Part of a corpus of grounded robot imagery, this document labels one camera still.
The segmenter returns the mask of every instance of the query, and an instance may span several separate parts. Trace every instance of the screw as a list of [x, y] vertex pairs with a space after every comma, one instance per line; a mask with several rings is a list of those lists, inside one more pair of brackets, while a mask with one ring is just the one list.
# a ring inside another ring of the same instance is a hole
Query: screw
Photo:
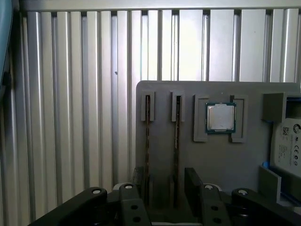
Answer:
[[211, 185], [206, 185], [205, 188], [207, 188], [209, 190], [213, 189], [213, 187]]
[[245, 190], [239, 190], [238, 193], [242, 194], [242, 195], [247, 195], [248, 192], [246, 192]]
[[100, 193], [100, 189], [95, 189], [95, 190], [93, 190], [92, 193], [93, 193], [93, 194], [99, 194], [99, 193]]

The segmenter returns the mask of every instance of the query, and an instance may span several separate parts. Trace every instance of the gray bracket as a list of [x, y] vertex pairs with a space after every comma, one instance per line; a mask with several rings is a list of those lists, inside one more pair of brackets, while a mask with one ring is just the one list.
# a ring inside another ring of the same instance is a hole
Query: gray bracket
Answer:
[[273, 171], [260, 166], [258, 191], [267, 199], [279, 203], [281, 192], [281, 177]]
[[247, 137], [248, 124], [248, 96], [231, 95], [230, 100], [236, 103], [236, 132], [231, 133], [232, 143], [244, 143]]
[[286, 116], [286, 104], [288, 97], [301, 97], [300, 93], [265, 93], [263, 94], [262, 119], [283, 122]]
[[208, 102], [209, 96], [194, 95], [194, 127], [193, 127], [193, 141], [206, 142], [207, 133], [205, 130], [206, 108], [205, 104]]
[[177, 97], [181, 97], [181, 121], [185, 121], [185, 94], [182, 91], [172, 92], [171, 121], [176, 121]]
[[155, 119], [155, 91], [143, 90], [141, 92], [141, 121], [145, 121], [146, 96], [150, 96], [150, 121]]

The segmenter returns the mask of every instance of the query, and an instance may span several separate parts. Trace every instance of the corrugated metal wall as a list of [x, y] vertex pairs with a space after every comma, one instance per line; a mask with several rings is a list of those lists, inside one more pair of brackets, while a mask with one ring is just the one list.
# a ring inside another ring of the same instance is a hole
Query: corrugated metal wall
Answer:
[[300, 83], [297, 8], [45, 9], [18, 20], [0, 110], [0, 226], [129, 181], [141, 80]]

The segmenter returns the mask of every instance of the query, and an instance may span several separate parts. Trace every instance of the silver metal panel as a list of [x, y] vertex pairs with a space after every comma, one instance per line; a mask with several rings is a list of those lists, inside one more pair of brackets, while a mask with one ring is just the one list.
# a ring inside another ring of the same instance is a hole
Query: silver metal panel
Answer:
[[111, 92], [111, 13], [101, 12], [101, 173], [102, 187], [113, 188], [112, 178], [112, 92]]
[[209, 36], [210, 36], [210, 15], [203, 15], [203, 36], [202, 36], [202, 81], [209, 78]]
[[148, 80], [158, 80], [158, 25], [157, 10], [149, 11]]
[[178, 9], [178, 8], [298, 8], [299, 0], [23, 0], [20, 8], [26, 11], [52, 10], [123, 10], [123, 9]]
[[15, 17], [16, 31], [12, 34], [12, 40], [15, 45], [11, 45], [11, 73], [14, 81], [18, 81], [15, 85], [16, 95], [16, 148], [17, 148], [17, 170], [18, 170], [18, 192], [20, 198], [20, 222], [22, 224], [30, 223], [30, 202], [29, 202], [29, 172], [28, 172], [28, 148], [26, 135], [26, 113], [25, 113], [25, 95], [24, 95], [24, 53], [23, 53], [23, 20], [20, 15]]
[[239, 79], [239, 54], [240, 54], [240, 30], [241, 18], [239, 14], [234, 14], [233, 19], [233, 58], [232, 58], [232, 81]]
[[27, 161], [28, 161], [28, 190], [29, 190], [29, 212], [30, 220], [35, 219], [35, 194], [34, 194], [34, 168], [33, 168], [33, 152], [32, 152], [32, 128], [31, 128], [31, 110], [30, 110], [30, 92], [29, 92], [29, 62], [28, 62], [28, 36], [27, 36], [27, 18], [22, 18], [21, 23], [23, 37], [23, 70], [24, 74], [24, 95], [25, 95], [25, 123], [26, 123], [26, 138], [27, 138]]
[[280, 82], [283, 9], [273, 10], [270, 82]]
[[234, 10], [210, 12], [210, 81], [232, 81]]
[[284, 11], [283, 37], [281, 46], [280, 81], [295, 82], [297, 35], [298, 35], [298, 9]]
[[72, 147], [74, 195], [84, 190], [82, 24], [80, 12], [71, 12]]
[[172, 71], [172, 11], [162, 11], [161, 73], [163, 81], [173, 80]]
[[179, 80], [202, 80], [202, 10], [180, 10]]
[[5, 185], [5, 211], [9, 213], [6, 217], [6, 224], [14, 226], [20, 224], [20, 216], [14, 213], [20, 212], [20, 193], [18, 186], [18, 153], [17, 153], [17, 131], [16, 131], [16, 102], [15, 86], [12, 82], [11, 90], [3, 98], [4, 109], [0, 114], [1, 120], [1, 142], [2, 159], [4, 161], [4, 185]]
[[55, 128], [53, 106], [53, 77], [52, 77], [52, 42], [51, 42], [51, 14], [41, 13], [42, 27], [42, 76], [44, 103], [44, 146], [46, 162], [47, 184], [47, 212], [56, 207], [56, 179], [55, 179]]
[[131, 140], [130, 140], [130, 175], [133, 174], [136, 161], [136, 86], [141, 80], [141, 32], [142, 15], [141, 11], [131, 12]]
[[239, 81], [262, 81], [265, 10], [242, 10]]
[[59, 150], [61, 156], [62, 201], [74, 196], [73, 180], [73, 146], [71, 122], [71, 67], [70, 67], [70, 14], [57, 13], [58, 33], [58, 113], [59, 113]]
[[129, 181], [128, 12], [117, 12], [118, 22], [118, 181]]
[[179, 80], [179, 15], [172, 16], [171, 81]]
[[100, 186], [99, 13], [87, 13], [89, 186]]
[[117, 15], [111, 18], [111, 57], [112, 57], [112, 152], [113, 184], [118, 180], [118, 26]]
[[148, 16], [142, 16], [142, 31], [141, 31], [141, 80], [148, 80], [149, 68], [149, 25]]
[[35, 218], [40, 218], [47, 212], [46, 198], [46, 166], [43, 131], [43, 98], [42, 98], [42, 43], [41, 19], [39, 13], [28, 13], [28, 68], [30, 118], [32, 134], [32, 161], [35, 196]]

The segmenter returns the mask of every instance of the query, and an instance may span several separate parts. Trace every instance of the white sticker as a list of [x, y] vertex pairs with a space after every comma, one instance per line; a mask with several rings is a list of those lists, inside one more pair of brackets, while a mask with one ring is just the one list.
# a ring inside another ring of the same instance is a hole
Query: white sticker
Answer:
[[301, 120], [285, 119], [283, 123], [274, 126], [274, 164], [301, 177]]

